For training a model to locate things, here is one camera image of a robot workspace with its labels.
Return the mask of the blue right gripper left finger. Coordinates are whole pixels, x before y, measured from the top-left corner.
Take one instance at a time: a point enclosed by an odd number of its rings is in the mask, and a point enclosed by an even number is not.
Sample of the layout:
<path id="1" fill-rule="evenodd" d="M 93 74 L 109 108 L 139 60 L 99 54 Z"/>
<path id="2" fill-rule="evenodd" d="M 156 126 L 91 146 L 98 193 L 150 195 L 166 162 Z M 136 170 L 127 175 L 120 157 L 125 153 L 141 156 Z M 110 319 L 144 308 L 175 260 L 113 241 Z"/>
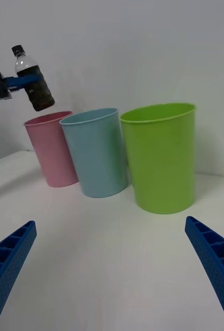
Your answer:
<path id="1" fill-rule="evenodd" d="M 0 242 L 0 315 L 36 236 L 31 220 Z"/>

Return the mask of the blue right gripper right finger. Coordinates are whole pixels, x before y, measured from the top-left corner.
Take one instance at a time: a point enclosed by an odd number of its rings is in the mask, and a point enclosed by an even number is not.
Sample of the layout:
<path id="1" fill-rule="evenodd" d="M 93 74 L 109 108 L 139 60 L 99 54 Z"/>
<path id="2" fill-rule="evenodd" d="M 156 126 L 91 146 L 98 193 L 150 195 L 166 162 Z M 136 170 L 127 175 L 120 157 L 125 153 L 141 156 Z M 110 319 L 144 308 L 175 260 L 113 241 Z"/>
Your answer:
<path id="1" fill-rule="evenodd" d="M 224 238 L 196 218 L 186 218 L 188 236 L 224 311 Z"/>

